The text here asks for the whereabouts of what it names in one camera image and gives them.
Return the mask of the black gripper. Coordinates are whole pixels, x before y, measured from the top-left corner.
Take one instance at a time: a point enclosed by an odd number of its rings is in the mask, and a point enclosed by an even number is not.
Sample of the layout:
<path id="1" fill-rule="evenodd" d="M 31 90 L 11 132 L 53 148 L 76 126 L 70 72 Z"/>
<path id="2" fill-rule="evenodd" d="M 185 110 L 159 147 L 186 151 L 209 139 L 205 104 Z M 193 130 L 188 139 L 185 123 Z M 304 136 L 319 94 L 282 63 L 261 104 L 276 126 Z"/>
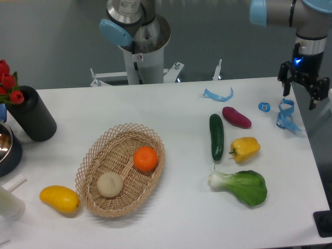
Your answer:
<path id="1" fill-rule="evenodd" d="M 288 96 L 291 83 L 296 82 L 304 86 L 310 95 L 309 110 L 316 107 L 316 103 L 328 97 L 330 78 L 319 79 L 323 52 L 318 54 L 303 54 L 299 49 L 293 49 L 291 63 L 286 61 L 280 65 L 277 80 L 283 87 L 283 96 Z"/>

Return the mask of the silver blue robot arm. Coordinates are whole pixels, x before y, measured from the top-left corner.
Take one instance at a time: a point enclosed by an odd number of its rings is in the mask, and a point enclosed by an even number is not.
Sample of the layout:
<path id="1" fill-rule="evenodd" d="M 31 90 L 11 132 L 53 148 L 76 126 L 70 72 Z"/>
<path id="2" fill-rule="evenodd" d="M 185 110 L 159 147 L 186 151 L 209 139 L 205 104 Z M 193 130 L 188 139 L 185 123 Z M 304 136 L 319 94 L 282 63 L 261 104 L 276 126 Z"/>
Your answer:
<path id="1" fill-rule="evenodd" d="M 330 79 L 320 78 L 328 32 L 331 1 L 251 1 L 252 24 L 276 25 L 296 30 L 292 58 L 280 65 L 277 80 L 288 96 L 292 83 L 303 86 L 310 96 L 309 109 L 328 97 Z"/>

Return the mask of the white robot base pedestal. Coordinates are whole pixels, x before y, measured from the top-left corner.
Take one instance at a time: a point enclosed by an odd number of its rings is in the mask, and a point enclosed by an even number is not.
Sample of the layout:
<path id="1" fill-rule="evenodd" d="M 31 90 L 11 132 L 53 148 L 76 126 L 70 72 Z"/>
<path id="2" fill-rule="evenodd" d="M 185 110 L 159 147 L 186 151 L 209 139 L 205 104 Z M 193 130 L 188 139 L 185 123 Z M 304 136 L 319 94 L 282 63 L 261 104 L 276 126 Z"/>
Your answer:
<path id="1" fill-rule="evenodd" d="M 130 85 L 179 81 L 184 65 L 164 68 L 164 48 L 171 37 L 168 21 L 156 13 L 155 1 L 108 1 L 101 34 L 123 52 Z"/>

